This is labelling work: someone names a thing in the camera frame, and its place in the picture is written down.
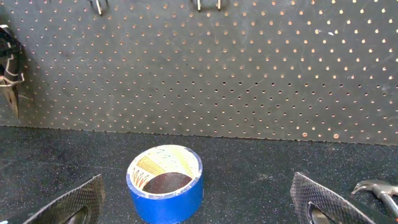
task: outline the roll of tape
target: roll of tape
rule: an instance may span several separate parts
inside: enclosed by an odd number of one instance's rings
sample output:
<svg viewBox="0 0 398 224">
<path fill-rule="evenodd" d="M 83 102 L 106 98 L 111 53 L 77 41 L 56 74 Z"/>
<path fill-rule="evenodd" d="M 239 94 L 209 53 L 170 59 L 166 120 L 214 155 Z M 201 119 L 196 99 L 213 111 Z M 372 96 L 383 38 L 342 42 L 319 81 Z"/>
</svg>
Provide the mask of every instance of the roll of tape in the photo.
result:
<svg viewBox="0 0 398 224">
<path fill-rule="evenodd" d="M 164 145 L 139 154 L 127 170 L 127 185 L 138 215 L 148 223 L 178 223 L 203 199 L 203 166 L 191 149 Z"/>
</svg>

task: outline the speckled black work surface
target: speckled black work surface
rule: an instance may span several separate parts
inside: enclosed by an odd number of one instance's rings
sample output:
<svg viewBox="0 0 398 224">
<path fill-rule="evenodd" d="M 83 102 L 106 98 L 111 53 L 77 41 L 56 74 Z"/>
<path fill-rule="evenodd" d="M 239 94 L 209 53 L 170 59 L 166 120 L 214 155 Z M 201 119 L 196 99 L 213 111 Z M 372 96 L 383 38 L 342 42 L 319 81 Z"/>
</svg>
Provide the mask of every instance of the speckled black work surface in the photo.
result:
<svg viewBox="0 0 398 224">
<path fill-rule="evenodd" d="M 0 220 L 36 206 L 90 174 L 102 174 L 100 223 L 142 223 L 126 170 L 140 152 L 162 144 L 192 148 L 205 168 L 205 198 L 186 223 L 297 223 L 289 189 L 302 171 L 348 197 L 357 182 L 398 184 L 398 147 L 0 127 Z M 367 192 L 356 198 L 375 209 Z"/>
</svg>

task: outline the blue tape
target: blue tape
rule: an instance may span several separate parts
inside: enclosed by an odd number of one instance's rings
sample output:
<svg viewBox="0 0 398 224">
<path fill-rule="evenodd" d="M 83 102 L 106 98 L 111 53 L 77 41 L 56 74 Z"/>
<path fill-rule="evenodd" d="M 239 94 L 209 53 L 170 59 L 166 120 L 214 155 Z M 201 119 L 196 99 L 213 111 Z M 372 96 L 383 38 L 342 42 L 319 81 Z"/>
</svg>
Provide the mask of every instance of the blue tape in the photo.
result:
<svg viewBox="0 0 398 224">
<path fill-rule="evenodd" d="M 184 149 L 195 156 L 198 162 L 198 173 L 200 175 L 176 192 L 160 196 L 156 194 L 146 194 L 142 190 L 138 190 L 134 184 L 132 184 L 132 175 L 129 171 L 127 172 L 127 185 L 131 192 L 132 201 L 138 215 L 144 221 L 156 224 L 179 223 L 192 216 L 195 211 L 198 210 L 204 194 L 203 166 L 199 156 L 195 152 L 186 147 L 184 147 Z"/>
</svg>

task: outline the perforated metal panel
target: perforated metal panel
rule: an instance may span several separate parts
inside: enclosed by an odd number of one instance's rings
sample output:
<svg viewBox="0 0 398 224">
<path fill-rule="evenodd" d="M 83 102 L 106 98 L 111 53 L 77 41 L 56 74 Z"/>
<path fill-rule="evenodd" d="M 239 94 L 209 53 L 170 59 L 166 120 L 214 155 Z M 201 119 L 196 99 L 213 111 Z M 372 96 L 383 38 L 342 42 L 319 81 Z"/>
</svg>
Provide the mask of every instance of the perforated metal panel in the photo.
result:
<svg viewBox="0 0 398 224">
<path fill-rule="evenodd" d="M 397 144 L 398 1 L 2 0 L 25 45 L 0 124 Z"/>
</svg>

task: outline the hammer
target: hammer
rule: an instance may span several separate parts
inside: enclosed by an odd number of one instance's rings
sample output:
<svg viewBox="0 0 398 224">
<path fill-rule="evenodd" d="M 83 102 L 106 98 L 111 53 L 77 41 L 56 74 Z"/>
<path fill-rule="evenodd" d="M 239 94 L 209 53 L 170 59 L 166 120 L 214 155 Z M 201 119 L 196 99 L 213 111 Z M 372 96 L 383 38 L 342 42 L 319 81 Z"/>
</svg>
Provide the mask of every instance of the hammer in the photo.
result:
<svg viewBox="0 0 398 224">
<path fill-rule="evenodd" d="M 383 201 L 390 214 L 398 220 L 398 205 L 391 198 L 393 195 L 398 196 L 398 185 L 394 186 L 382 180 L 364 180 L 355 186 L 351 194 L 354 195 L 360 190 L 372 191 L 378 199 Z"/>
</svg>

